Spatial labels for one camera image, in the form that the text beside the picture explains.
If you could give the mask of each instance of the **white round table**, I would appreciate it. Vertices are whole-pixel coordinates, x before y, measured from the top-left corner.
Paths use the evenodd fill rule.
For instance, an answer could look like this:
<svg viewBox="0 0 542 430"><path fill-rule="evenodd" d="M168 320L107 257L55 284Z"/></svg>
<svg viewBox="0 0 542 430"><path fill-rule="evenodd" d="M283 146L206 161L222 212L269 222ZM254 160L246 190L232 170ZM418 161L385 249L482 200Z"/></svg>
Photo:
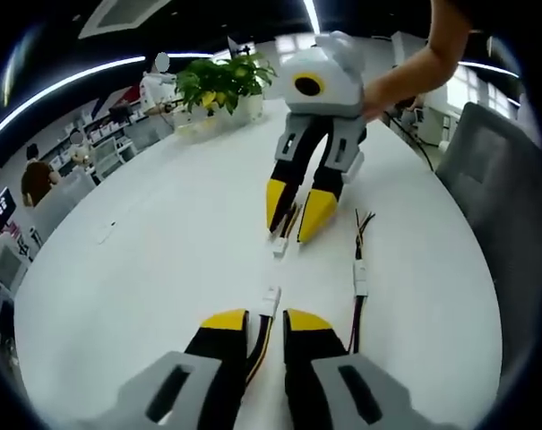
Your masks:
<svg viewBox="0 0 542 430"><path fill-rule="evenodd" d="M236 428L290 428L280 312L319 314L348 344L357 208L376 213L365 233L370 297L361 352L409 389L417 411L473 428L495 399L502 337L486 262L455 201L375 121L361 144L365 164L334 221L305 246L293 231L276 262L265 187L287 108L265 102L265 112L258 124L209 142L184 145L170 136L157 143L98 186L49 238L15 302L33 405L55 420L95 417L143 368L185 350L202 320L253 309L278 283L279 318Z"/></svg>

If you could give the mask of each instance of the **office desk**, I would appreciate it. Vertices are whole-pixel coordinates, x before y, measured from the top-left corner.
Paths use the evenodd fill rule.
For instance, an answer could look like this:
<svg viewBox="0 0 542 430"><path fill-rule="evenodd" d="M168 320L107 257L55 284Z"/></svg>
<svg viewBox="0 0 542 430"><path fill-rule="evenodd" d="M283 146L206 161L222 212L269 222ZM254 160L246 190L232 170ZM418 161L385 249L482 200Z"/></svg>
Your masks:
<svg viewBox="0 0 542 430"><path fill-rule="evenodd" d="M358 208L376 213L365 233L364 353L409 388L418 411L473 427L495 398L502 339L494 286L458 206L376 121L336 219L305 247L291 242L276 263L265 187L287 109L281 101L265 106L259 123L212 141L183 145L173 135L157 143L49 238L15 303L30 399L53 418L97 416L128 379L167 351L184 350L202 320L253 309L270 283L282 286L280 311L319 314L348 344ZM288 421L279 314L236 428L276 430Z"/></svg>

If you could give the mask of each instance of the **wire connector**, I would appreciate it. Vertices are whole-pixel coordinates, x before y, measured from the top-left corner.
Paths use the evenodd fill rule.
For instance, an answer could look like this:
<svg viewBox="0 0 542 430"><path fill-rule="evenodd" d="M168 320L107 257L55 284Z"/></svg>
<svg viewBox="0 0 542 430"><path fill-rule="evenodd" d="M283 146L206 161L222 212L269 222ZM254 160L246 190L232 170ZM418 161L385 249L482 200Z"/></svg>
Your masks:
<svg viewBox="0 0 542 430"><path fill-rule="evenodd" d="M280 287L268 287L262 296L262 305L259 309L259 314L274 318L277 313L277 308L279 307L280 294Z"/></svg>
<svg viewBox="0 0 542 430"><path fill-rule="evenodd" d="M354 277L354 295L356 297L368 296L368 286L366 285L366 265L364 260L355 260L352 266Z"/></svg>
<svg viewBox="0 0 542 430"><path fill-rule="evenodd" d="M272 254L274 258L282 258L287 251L288 239L286 237L277 237L272 243Z"/></svg>

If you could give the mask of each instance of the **green leaves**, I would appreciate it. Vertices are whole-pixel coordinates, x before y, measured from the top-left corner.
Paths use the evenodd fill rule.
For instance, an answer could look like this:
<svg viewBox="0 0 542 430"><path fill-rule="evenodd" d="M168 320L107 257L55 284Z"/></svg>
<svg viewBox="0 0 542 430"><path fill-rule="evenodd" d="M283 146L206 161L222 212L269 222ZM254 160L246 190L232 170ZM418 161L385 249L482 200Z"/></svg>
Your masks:
<svg viewBox="0 0 542 430"><path fill-rule="evenodd" d="M177 89L183 94L183 101L189 112L193 106L202 104L206 93L216 94L216 102L232 115L240 97L262 94L262 83L272 85L277 74L266 62L259 64L263 56L259 53L250 56L236 56L218 64L207 59L192 61L184 71L177 74Z"/></svg>

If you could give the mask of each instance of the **black circular eye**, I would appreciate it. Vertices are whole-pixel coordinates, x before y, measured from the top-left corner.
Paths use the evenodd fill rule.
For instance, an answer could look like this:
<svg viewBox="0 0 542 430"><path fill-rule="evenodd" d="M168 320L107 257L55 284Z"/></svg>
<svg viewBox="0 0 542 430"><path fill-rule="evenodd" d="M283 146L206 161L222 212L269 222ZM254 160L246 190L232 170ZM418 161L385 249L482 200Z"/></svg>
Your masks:
<svg viewBox="0 0 542 430"><path fill-rule="evenodd" d="M295 87L308 97L317 96L321 93L321 86L312 78L297 78Z"/></svg>

